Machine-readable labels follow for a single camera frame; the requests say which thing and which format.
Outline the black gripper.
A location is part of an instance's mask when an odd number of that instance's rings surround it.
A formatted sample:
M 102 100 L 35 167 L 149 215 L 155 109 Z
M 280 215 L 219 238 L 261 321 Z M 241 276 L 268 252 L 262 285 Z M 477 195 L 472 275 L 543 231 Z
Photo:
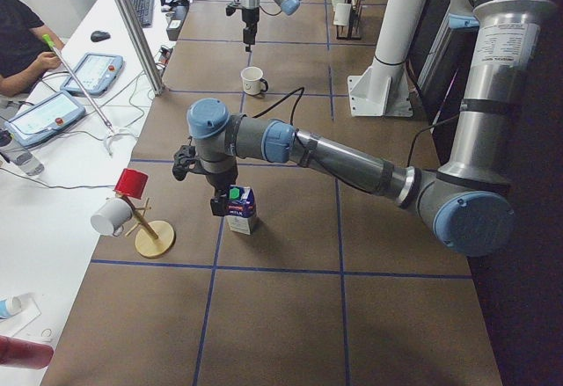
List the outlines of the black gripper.
M 214 187 L 214 196 L 210 199 L 210 207 L 213 215 L 227 215 L 230 187 L 236 184 L 237 177 L 238 170 L 228 170 L 206 175 L 206 180 Z
M 243 8 L 242 19 L 245 23 L 245 27 L 243 29 L 243 42 L 245 43 L 245 51 L 249 52 L 252 51 L 252 45 L 255 44 L 259 23 L 259 9 Z

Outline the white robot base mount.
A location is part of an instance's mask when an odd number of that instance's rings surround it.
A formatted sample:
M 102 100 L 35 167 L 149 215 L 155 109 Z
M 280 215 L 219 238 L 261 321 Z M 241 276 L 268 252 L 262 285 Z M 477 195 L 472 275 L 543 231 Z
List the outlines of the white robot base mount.
M 347 78 L 354 117 L 411 117 L 406 60 L 426 0 L 388 0 L 374 58 Z

